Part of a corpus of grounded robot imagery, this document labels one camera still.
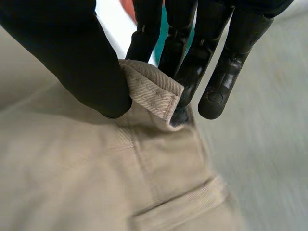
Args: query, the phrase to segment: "khaki pants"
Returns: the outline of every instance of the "khaki pants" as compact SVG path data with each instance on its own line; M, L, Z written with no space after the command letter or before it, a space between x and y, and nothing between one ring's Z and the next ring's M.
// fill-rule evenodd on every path
M173 116L183 87L150 64L120 63L134 102L119 119L60 84L0 115L1 230L245 230L190 109Z

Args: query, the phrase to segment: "red object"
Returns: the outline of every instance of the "red object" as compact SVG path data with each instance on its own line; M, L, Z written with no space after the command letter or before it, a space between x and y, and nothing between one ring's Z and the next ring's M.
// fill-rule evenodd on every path
M134 11L134 5L132 0L120 0L124 10L130 16L130 18L137 23Z

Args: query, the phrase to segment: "black finger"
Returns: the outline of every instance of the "black finger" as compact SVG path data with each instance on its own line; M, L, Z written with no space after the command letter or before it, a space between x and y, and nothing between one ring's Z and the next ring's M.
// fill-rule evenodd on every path
M148 62L158 41L162 0L133 0L137 31L131 37L126 59Z
M174 77L183 60L193 25L197 0L166 0L170 25L158 68Z
M218 1L199 1L194 39L174 77L185 87L179 107L187 106L192 100L233 9Z
M131 105L115 51L94 16L95 0L5 0L0 24L80 102L119 117Z
M272 22L261 14L235 9L225 47L198 105L201 116L216 119L221 115L253 45Z

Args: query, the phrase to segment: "white surface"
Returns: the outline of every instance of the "white surface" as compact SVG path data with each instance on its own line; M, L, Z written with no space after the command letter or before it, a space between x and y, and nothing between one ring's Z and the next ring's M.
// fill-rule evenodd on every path
M124 59L131 42L131 35L136 31L136 25L118 0L98 0L96 13L119 59ZM155 65L153 56L149 63Z

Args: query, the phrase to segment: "gray floor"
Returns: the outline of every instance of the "gray floor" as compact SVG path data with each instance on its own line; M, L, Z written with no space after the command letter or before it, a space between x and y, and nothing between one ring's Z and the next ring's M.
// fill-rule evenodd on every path
M196 118L252 231L308 230L308 14L255 45L217 120ZM192 106L215 68L220 44ZM56 78L0 28L0 111Z

